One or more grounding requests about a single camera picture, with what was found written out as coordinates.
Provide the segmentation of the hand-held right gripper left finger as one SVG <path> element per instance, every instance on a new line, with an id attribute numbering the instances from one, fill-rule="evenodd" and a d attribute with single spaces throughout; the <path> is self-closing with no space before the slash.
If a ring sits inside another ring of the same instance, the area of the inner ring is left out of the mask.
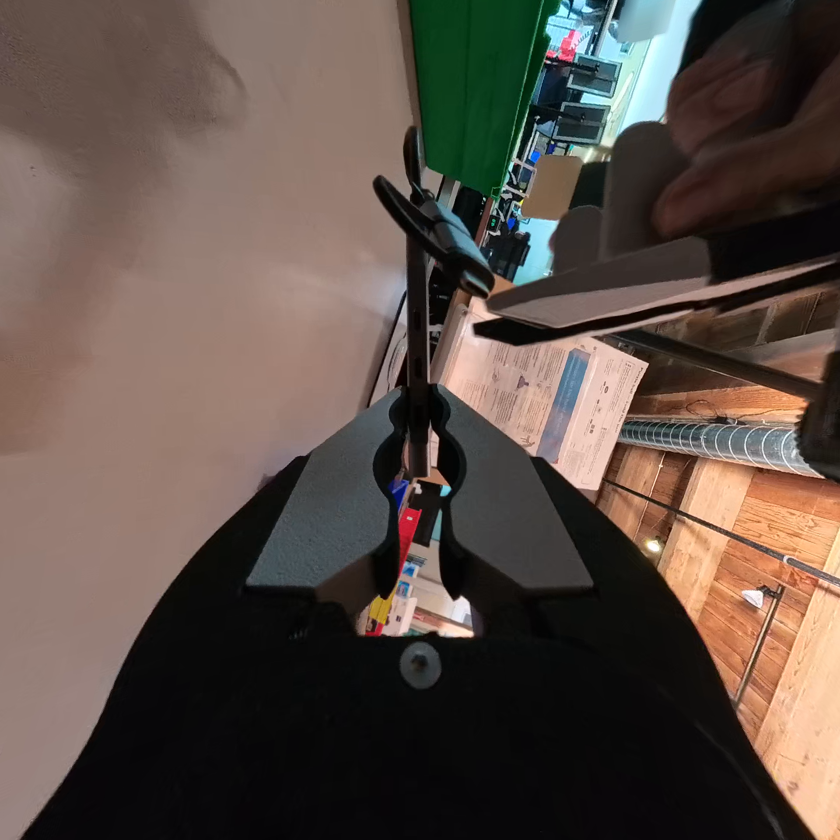
<path id="1" fill-rule="evenodd" d="M 306 623 L 357 623 L 401 568 L 399 505 L 406 393 L 397 388 L 315 447 L 245 580 L 245 596 Z"/>

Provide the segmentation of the black battery charger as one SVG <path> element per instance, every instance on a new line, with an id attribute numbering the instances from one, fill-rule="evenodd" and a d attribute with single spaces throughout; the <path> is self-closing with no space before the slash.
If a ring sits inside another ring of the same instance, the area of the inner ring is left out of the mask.
<path id="1" fill-rule="evenodd" d="M 499 235 L 507 227 L 510 204 L 508 195 L 500 198 L 489 196 L 486 199 L 475 235 L 475 242 L 480 248 L 484 247 L 490 237 Z"/>

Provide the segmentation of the colourful storage shelf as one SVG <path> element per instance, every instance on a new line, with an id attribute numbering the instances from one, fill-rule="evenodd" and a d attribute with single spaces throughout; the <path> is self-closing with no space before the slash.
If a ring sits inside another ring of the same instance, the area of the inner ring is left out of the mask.
<path id="1" fill-rule="evenodd" d="M 437 634 L 472 637 L 471 608 L 443 584 L 439 562 L 443 502 L 450 488 L 436 467 L 409 481 L 397 477 L 391 490 L 400 503 L 400 567 L 387 596 L 376 596 L 355 620 L 358 635 L 398 637 Z"/>

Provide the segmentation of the black light stand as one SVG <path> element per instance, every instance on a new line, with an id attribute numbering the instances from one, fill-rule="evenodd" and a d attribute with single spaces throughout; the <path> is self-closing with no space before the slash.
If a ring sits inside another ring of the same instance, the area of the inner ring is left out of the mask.
<path id="1" fill-rule="evenodd" d="M 785 592 L 786 586 L 784 584 L 778 584 L 774 588 L 762 584 L 757 589 L 741 592 L 742 599 L 763 614 L 763 622 L 752 645 L 750 656 L 744 667 L 738 686 L 731 698 L 731 703 L 735 710 L 738 710 L 742 704 Z"/>

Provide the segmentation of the thin black rod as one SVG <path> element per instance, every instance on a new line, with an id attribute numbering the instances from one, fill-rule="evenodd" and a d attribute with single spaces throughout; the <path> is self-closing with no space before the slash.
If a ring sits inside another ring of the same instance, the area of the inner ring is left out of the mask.
<path id="1" fill-rule="evenodd" d="M 768 557 L 771 557 L 776 562 L 778 562 L 780 564 L 783 564 L 783 565 L 786 565 L 786 566 L 789 566 L 789 567 L 791 567 L 791 568 L 793 568 L 793 569 L 795 569 L 799 572 L 802 572 L 803 574 L 806 574 L 806 575 L 812 577 L 813 579 L 821 581 L 821 582 L 823 582 L 827 585 L 831 585 L 831 586 L 833 586 L 837 589 L 839 588 L 839 577 L 835 574 L 831 574 L 831 573 L 826 572 L 825 570 L 818 569 L 815 566 L 813 566 L 809 563 L 805 563 L 804 561 L 799 560 L 792 555 L 783 553 L 783 552 L 778 551 L 776 549 L 772 549 L 772 548 L 767 547 L 766 545 L 764 545 L 762 543 L 756 542 L 756 541 L 754 541 L 752 539 L 749 539 L 747 537 L 743 537 L 740 534 L 737 534 L 737 533 L 735 533 L 731 530 L 723 528 L 723 527 L 721 527 L 717 524 L 714 524 L 710 521 L 707 521 L 705 519 L 699 518 L 699 517 L 697 517 L 693 514 L 690 514 L 688 512 L 682 511 L 681 509 L 679 509 L 677 507 L 674 507 L 672 505 L 664 503 L 663 501 L 657 500 L 657 499 L 655 499 L 655 498 L 653 498 L 649 495 L 646 495 L 646 494 L 644 494 L 640 491 L 633 490 L 633 489 L 630 489 L 630 488 L 628 488 L 624 485 L 618 484 L 614 480 L 605 479 L 604 482 L 609 487 L 612 487 L 612 488 L 615 488 L 617 490 L 623 491 L 624 493 L 628 494 L 631 497 L 634 497 L 634 498 L 639 499 L 641 501 L 645 501 L 647 503 L 653 504 L 653 505 L 657 506 L 658 508 L 661 508 L 661 509 L 663 509 L 663 510 L 669 512 L 669 513 L 672 513 L 672 514 L 675 515 L 676 518 L 683 519 L 686 522 L 696 524 L 697 526 L 700 526 L 704 529 L 707 529 L 711 532 L 714 532 L 719 536 L 726 537 L 727 539 L 729 539 L 731 541 L 734 541 L 736 543 L 739 543 L 743 546 L 746 546 L 747 548 L 750 548 L 751 550 L 757 551 L 761 554 L 764 554 Z"/>

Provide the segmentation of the metal ventilation duct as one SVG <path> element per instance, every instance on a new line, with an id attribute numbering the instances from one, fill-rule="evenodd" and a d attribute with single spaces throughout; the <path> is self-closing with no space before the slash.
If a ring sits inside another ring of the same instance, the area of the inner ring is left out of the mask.
<path id="1" fill-rule="evenodd" d="M 618 442 L 725 463 L 822 479 L 800 454 L 795 429 L 788 426 L 625 421 Z"/>

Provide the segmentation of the printed instruction sheet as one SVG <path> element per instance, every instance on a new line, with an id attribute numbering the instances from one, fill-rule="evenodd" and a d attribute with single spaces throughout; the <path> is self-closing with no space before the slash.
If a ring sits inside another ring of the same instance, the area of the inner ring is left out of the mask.
<path id="1" fill-rule="evenodd" d="M 511 346 L 476 335 L 474 300 L 455 315 L 442 385 L 574 487 L 595 494 L 648 363 L 597 339 Z"/>

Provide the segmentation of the person's left hand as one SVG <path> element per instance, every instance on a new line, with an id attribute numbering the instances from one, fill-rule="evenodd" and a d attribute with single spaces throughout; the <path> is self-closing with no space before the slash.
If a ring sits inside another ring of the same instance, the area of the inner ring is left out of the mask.
<path id="1" fill-rule="evenodd" d="M 785 63 L 716 47 L 674 80 L 666 109 L 689 166 L 660 194 L 664 238 L 838 181 L 838 22 L 795 21 Z"/>

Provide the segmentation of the white document stand base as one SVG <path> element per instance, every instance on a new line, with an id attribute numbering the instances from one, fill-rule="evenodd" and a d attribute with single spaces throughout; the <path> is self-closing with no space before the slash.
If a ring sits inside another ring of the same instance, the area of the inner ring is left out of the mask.
<path id="1" fill-rule="evenodd" d="M 367 398 L 366 407 L 378 402 L 386 393 L 398 386 L 407 352 L 407 306 L 406 293 L 402 294 L 400 305 L 392 323 L 388 343 L 375 369 L 374 383 Z"/>

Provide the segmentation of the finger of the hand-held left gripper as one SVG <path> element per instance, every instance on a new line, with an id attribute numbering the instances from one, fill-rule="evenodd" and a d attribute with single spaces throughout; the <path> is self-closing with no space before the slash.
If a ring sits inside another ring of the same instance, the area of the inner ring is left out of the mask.
<path id="1" fill-rule="evenodd" d="M 478 338 L 523 345 L 594 336 L 687 312 L 728 294 L 726 284 L 644 282 L 584 290 L 533 282 L 491 297 L 492 318 L 477 321 Z"/>
<path id="2" fill-rule="evenodd" d="M 651 322 L 684 314 L 707 291 L 707 243 L 682 238 L 566 270 L 493 295 L 488 312 L 546 329 L 591 330 L 591 322 Z"/>

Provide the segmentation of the black clamp block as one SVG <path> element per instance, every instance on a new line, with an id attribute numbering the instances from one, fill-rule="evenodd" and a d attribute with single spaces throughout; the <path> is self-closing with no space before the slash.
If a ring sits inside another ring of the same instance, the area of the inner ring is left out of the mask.
<path id="1" fill-rule="evenodd" d="M 826 363 L 823 382 L 797 427 L 800 456 L 816 473 L 839 483 L 839 352 Z"/>

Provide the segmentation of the cardboard box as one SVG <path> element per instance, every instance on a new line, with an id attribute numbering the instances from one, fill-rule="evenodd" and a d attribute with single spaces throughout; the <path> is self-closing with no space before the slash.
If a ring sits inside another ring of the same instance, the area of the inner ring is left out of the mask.
<path id="1" fill-rule="evenodd" d="M 543 155 L 535 164 L 528 194 L 521 202 L 523 219 L 557 222 L 571 206 L 583 160 L 573 155 Z"/>

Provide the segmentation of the green plastic bin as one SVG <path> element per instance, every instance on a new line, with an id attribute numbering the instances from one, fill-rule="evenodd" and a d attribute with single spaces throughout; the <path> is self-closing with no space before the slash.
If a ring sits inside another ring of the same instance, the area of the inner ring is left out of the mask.
<path id="1" fill-rule="evenodd" d="M 412 1 L 426 163 L 484 196 L 508 178 L 558 1 Z"/>

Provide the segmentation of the monitor with white stand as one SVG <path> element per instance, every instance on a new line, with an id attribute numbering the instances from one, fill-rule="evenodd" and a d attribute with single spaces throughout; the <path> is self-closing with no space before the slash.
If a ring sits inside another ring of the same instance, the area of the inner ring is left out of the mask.
<path id="1" fill-rule="evenodd" d="M 434 357 L 430 361 L 430 382 L 445 384 L 448 371 L 455 362 L 463 339 L 466 322 L 471 312 L 470 306 L 474 300 L 473 296 L 460 288 L 454 292 L 444 323 L 440 326 Z"/>

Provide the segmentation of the thick black pole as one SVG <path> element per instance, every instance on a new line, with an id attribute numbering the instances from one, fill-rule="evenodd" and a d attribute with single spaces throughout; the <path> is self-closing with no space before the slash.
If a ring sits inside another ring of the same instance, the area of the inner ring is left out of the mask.
<path id="1" fill-rule="evenodd" d="M 821 383 L 799 375 L 779 371 L 766 365 L 733 358 L 724 353 L 701 348 L 695 344 L 672 339 L 643 329 L 613 333 L 613 339 L 636 350 L 662 354 L 671 360 L 691 364 L 705 371 L 749 382 L 807 402 L 816 400 L 823 390 Z"/>

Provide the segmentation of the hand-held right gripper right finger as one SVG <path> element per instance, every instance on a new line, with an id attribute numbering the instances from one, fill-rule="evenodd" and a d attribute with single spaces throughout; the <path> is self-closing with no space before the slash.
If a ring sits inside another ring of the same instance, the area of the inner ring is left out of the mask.
<path id="1" fill-rule="evenodd" d="M 578 594 L 593 581 L 533 459 L 443 386 L 430 390 L 442 504 L 439 569 L 469 601 Z"/>

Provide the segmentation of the grey desk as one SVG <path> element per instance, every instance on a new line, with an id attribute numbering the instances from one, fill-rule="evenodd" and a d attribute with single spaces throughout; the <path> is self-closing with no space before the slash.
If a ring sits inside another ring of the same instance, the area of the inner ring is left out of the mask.
<path id="1" fill-rule="evenodd" d="M 404 282 L 407 2 L 2 2 L 2 838 Z"/>

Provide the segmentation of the black framed panel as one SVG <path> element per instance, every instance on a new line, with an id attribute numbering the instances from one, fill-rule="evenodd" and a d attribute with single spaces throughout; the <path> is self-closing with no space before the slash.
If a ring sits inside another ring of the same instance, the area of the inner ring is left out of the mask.
<path id="1" fill-rule="evenodd" d="M 616 91 L 623 63 L 599 56 L 577 56 L 570 65 L 568 89 L 611 99 Z"/>
<path id="2" fill-rule="evenodd" d="M 551 142 L 597 145 L 602 141 L 610 116 L 608 105 L 566 101 L 554 121 Z"/>

